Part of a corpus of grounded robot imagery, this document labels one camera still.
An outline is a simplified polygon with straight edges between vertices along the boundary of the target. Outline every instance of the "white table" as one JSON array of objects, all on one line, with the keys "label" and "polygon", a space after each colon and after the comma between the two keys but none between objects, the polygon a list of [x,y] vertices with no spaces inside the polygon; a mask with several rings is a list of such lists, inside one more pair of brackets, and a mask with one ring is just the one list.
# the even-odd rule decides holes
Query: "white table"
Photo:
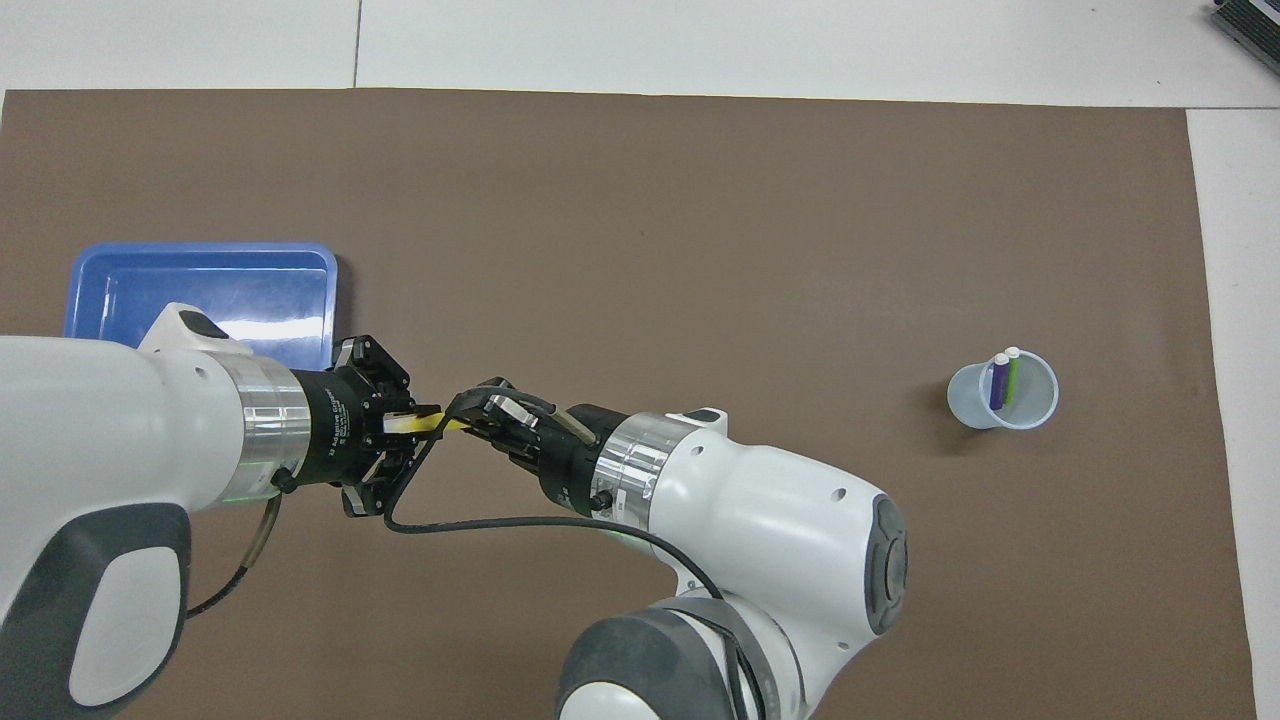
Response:
[{"label": "white table", "polygon": [[1258,716],[1280,719],[1280,77],[1208,3],[0,0],[0,90],[467,87],[1187,108]]}]

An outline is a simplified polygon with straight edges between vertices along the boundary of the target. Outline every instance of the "blue tray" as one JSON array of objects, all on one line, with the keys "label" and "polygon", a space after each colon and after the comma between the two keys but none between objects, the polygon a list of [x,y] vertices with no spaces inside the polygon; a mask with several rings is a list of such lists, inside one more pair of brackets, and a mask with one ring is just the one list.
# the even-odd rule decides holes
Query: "blue tray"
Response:
[{"label": "blue tray", "polygon": [[169,302],[298,370],[333,356],[338,261],[314,242],[110,242],[76,260],[63,334],[137,347]]}]

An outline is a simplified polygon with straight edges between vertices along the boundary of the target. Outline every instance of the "cup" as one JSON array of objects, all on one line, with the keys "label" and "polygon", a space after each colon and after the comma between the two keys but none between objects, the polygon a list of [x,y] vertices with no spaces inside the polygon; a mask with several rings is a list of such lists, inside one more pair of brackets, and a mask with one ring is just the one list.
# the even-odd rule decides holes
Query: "cup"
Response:
[{"label": "cup", "polygon": [[992,410],[989,405],[992,363],[988,360],[960,368],[947,384],[951,414],[979,430],[1029,430],[1044,424],[1057,410],[1057,375],[1034,352],[1023,350],[1019,357],[1014,397],[1000,410]]}]

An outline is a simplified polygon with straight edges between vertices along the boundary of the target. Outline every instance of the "purple marker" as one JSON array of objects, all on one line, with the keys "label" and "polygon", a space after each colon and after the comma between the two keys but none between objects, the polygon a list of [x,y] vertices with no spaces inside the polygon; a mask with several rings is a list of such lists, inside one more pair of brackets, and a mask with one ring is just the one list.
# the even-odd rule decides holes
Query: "purple marker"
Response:
[{"label": "purple marker", "polygon": [[1005,391],[1009,389],[1009,356],[997,352],[991,359],[991,402],[992,413],[1005,406]]}]

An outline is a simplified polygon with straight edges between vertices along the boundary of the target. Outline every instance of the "brown mat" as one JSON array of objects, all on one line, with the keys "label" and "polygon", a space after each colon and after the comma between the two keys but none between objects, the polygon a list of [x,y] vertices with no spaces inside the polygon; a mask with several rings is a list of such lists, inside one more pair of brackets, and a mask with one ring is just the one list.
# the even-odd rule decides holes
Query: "brown mat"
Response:
[{"label": "brown mat", "polygon": [[[60,331],[95,242],[319,241],[339,329],[421,401],[504,374],[717,405],[879,484],[906,610],[820,717],[1253,716],[1181,111],[12,91],[0,238],[6,333]],[[1059,414],[966,430],[945,383],[1009,343],[1055,365]],[[461,438],[404,515],[553,510]],[[255,523],[197,518],[196,594]],[[308,488],[127,716],[545,717],[577,634],[671,589],[595,533],[396,537]]]}]

